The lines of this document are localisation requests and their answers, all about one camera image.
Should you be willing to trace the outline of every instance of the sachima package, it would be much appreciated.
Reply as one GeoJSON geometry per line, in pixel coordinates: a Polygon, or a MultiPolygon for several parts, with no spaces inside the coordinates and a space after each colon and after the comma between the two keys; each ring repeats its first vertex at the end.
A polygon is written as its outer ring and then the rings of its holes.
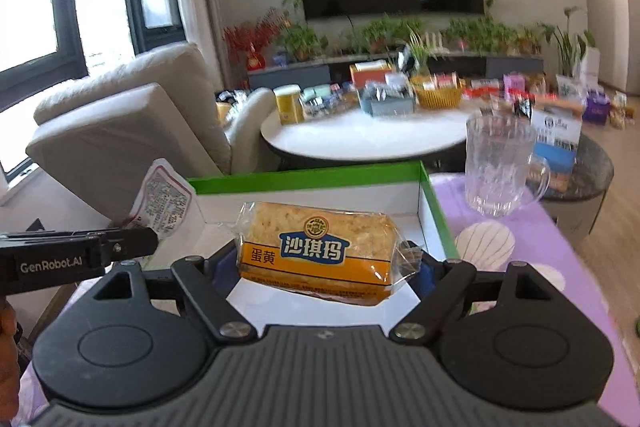
{"type": "Polygon", "coordinates": [[[349,304],[379,304],[422,258],[385,214],[245,203],[236,233],[245,279],[349,304]]]}

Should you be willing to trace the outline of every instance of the gray storage box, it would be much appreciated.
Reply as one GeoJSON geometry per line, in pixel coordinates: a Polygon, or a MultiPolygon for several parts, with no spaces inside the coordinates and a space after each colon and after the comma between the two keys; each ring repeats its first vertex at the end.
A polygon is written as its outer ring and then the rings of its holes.
{"type": "Polygon", "coordinates": [[[415,100],[408,98],[390,98],[388,100],[369,100],[362,96],[364,89],[358,90],[360,107],[370,116],[401,116],[415,112],[415,100]]]}

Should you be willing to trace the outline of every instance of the wicker basket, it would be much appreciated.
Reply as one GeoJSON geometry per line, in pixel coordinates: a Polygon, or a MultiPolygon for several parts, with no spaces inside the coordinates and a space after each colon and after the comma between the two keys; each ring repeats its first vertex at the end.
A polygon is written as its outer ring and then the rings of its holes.
{"type": "Polygon", "coordinates": [[[426,90],[414,86],[414,91],[420,107],[424,109],[453,109],[458,107],[462,100],[461,87],[426,90]]]}

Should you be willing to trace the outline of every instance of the wooden floor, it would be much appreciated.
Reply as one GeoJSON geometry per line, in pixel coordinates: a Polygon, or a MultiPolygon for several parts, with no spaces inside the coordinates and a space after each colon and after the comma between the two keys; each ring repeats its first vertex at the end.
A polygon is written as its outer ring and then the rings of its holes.
{"type": "Polygon", "coordinates": [[[639,120],[624,131],[585,125],[588,136],[609,154],[616,174],[593,232],[577,252],[600,282],[628,350],[640,362],[635,328],[640,317],[640,98],[630,99],[630,105],[639,120]]]}

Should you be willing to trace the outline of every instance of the gray armchair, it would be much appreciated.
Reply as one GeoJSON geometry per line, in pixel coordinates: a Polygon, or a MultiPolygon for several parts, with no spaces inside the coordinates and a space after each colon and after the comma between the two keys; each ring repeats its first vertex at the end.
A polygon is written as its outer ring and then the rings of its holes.
{"type": "Polygon", "coordinates": [[[279,158],[260,135],[276,108],[273,91],[253,92],[226,134],[215,97],[195,45],[158,48],[40,103],[27,154],[116,222],[126,219],[156,158],[186,178],[277,169],[279,158]]]}

